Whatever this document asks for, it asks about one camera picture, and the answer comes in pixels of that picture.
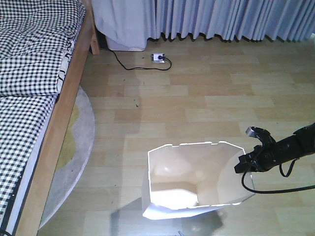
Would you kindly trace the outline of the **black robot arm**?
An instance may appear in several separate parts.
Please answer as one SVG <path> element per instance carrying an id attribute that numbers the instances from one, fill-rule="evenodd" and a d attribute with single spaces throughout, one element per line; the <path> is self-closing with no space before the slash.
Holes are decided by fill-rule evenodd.
<path id="1" fill-rule="evenodd" d="M 261 145 L 256 145 L 252 152 L 239 156 L 239 163 L 234 167 L 237 174 L 266 172 L 271 168 L 315 152 L 315 125 L 298 129 L 293 135 L 275 141 L 266 129 L 250 126 L 246 130 L 250 137 L 257 138 Z"/>

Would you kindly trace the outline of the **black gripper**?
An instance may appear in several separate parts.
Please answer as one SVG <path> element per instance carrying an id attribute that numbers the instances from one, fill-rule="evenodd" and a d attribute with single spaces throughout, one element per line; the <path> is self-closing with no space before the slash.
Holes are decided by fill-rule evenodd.
<path id="1" fill-rule="evenodd" d="M 252 152 L 238 157 L 235 173 L 266 172 L 283 163 L 283 141 L 256 145 Z"/>

